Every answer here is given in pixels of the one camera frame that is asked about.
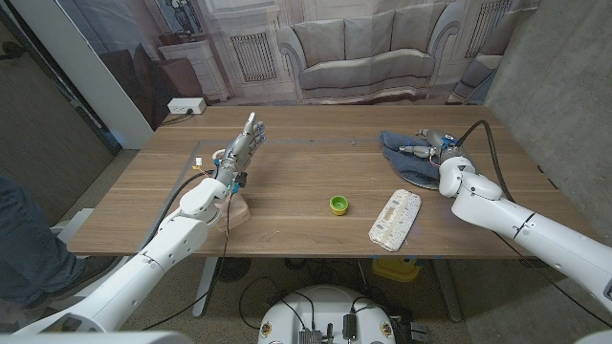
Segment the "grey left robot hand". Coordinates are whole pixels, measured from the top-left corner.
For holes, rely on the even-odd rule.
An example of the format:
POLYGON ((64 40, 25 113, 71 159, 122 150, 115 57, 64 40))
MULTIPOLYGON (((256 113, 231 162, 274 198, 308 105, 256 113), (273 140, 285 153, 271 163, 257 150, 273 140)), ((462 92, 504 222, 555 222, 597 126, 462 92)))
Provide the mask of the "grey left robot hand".
POLYGON ((263 122, 257 121, 255 112, 251 112, 243 131, 227 145, 216 167, 214 179, 224 185, 230 185, 239 173, 246 171, 255 151, 265 140, 265 136, 263 122))

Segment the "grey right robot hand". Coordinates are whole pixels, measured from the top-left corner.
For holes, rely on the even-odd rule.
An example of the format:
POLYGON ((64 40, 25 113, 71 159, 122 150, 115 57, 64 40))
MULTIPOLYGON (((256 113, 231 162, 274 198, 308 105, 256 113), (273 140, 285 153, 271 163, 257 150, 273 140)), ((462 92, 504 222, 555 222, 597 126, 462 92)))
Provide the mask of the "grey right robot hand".
POLYGON ((438 165, 455 157, 462 157, 470 161, 469 154, 459 147, 458 139, 446 132, 434 129, 420 129, 415 135, 424 137, 428 146, 409 141, 407 144, 399 147, 400 152, 413 154, 419 158, 430 158, 431 160, 433 157, 438 157, 438 165))

